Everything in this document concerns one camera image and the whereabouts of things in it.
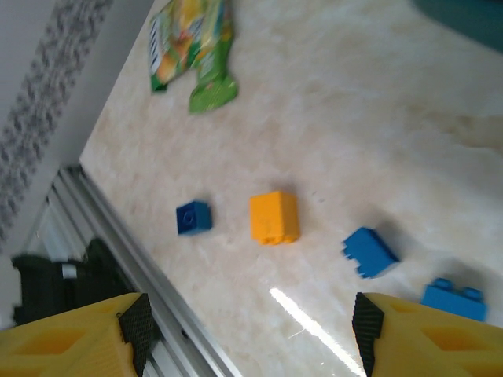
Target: patterned wallpaper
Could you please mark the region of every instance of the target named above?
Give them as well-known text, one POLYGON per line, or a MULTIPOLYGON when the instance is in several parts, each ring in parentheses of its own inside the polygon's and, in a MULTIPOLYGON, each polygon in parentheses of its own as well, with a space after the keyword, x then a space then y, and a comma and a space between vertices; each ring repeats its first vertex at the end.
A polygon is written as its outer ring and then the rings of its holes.
POLYGON ((0 128, 0 250, 113 0, 58 0, 0 128))

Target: blue lego brick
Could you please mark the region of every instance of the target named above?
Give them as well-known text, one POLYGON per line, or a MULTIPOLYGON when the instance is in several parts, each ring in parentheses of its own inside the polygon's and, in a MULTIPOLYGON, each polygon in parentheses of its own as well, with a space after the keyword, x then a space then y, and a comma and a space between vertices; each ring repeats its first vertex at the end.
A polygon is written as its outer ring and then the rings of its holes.
POLYGON ((210 207, 205 202, 194 200, 176 209, 179 236, 191 236, 206 232, 212 227, 210 207))
POLYGON ((438 278, 426 286, 421 304, 484 322, 487 306, 483 300, 483 293, 477 289, 466 287, 455 291, 450 280, 438 278))
POLYGON ((361 278, 373 278, 390 265, 400 262, 391 249, 371 229, 360 228, 344 240, 343 254, 347 259, 356 259, 356 269, 361 278))

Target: dark teal object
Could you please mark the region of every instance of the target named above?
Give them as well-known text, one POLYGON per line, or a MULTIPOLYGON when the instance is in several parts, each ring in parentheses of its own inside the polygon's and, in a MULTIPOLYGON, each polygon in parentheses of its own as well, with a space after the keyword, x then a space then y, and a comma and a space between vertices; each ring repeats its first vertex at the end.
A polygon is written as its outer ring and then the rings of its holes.
POLYGON ((433 20, 503 53, 502 0, 413 0, 433 20))
POLYGON ((205 202, 194 200, 176 209, 179 236, 192 236, 206 232, 213 226, 210 207, 205 202))

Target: yellow lego brick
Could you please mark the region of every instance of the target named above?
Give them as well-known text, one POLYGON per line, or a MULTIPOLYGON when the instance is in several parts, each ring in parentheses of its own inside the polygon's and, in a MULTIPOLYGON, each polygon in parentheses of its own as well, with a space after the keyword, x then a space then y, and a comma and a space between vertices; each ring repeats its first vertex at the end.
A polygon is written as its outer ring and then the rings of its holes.
POLYGON ((378 293, 359 293, 353 329, 368 376, 503 376, 503 329, 378 293))
POLYGON ((251 237, 261 245, 292 243, 300 237, 293 194, 275 191, 250 198, 251 237))
POLYGON ((0 332, 0 377, 136 376, 118 317, 140 297, 122 295, 0 332))

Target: green plastic bag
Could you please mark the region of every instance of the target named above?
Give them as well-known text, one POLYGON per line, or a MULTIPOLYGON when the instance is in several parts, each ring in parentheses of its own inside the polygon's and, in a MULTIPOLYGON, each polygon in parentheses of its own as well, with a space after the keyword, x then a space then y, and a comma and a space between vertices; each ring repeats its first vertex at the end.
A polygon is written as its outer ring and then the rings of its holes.
POLYGON ((171 0, 150 22, 152 91, 167 89, 181 73, 197 69, 197 87, 189 110, 219 108, 237 96, 236 81, 227 71, 233 41, 229 0, 171 0))

